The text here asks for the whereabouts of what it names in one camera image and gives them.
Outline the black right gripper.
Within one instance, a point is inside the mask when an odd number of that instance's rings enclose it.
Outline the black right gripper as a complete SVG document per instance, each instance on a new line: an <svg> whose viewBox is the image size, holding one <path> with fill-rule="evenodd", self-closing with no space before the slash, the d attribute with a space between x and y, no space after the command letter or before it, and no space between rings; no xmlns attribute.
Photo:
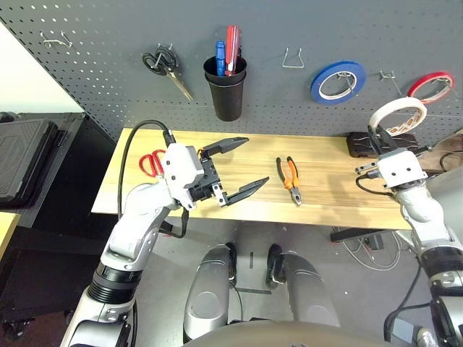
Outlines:
<svg viewBox="0 0 463 347"><path fill-rule="evenodd" d="M371 125L369 125L368 137L370 144L377 155L382 155L397 149L393 137L382 126L373 128ZM377 169L376 162L361 165L355 169L355 172L358 175L364 176L379 175L379 170Z"/></svg>

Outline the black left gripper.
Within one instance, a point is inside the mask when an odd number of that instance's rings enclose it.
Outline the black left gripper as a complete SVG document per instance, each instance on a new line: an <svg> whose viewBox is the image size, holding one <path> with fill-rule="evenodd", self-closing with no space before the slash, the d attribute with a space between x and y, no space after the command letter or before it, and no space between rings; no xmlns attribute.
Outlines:
<svg viewBox="0 0 463 347"><path fill-rule="evenodd" d="M230 196L222 189L221 180L212 156L218 153L224 154L230 152L248 141L248 137L229 137L209 144L200 151L200 163L203 167L203 175L191 188L189 188L189 193L193 202L215 197L221 207L230 206L247 199L268 182L270 179L269 176L253 181L240 187L238 192Z"/></svg>

